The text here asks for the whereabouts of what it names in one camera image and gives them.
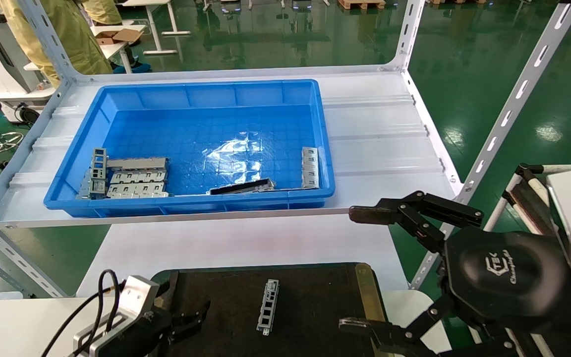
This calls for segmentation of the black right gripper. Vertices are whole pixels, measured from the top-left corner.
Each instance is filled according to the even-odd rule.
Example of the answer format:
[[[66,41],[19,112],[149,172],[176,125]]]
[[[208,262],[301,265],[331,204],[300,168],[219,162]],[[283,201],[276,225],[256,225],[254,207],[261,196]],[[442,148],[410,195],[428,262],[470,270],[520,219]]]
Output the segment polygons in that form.
[[[428,218],[463,229],[444,243],[444,233]],[[475,319],[519,330],[549,327],[571,280],[562,249],[551,238],[531,233],[464,228],[479,227],[483,218],[480,210],[422,191],[349,208],[352,222],[398,224],[431,253],[444,251],[447,285]],[[342,318],[340,330],[366,335],[378,351],[404,357],[513,357],[514,343],[505,337],[441,353],[422,342],[426,332],[458,307],[455,298],[441,296],[405,328]]]

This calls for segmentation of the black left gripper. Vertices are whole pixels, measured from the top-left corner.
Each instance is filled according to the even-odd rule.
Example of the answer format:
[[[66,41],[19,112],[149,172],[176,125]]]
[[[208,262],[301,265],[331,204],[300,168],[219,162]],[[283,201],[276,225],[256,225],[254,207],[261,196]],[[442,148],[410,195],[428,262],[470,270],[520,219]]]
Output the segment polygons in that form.
[[[208,316],[211,301],[204,303],[195,314],[171,316],[174,293],[179,278],[169,278],[169,287],[161,294],[159,307],[135,320],[121,323],[97,343],[98,357],[145,357],[169,333],[169,343],[176,344],[199,334]]]

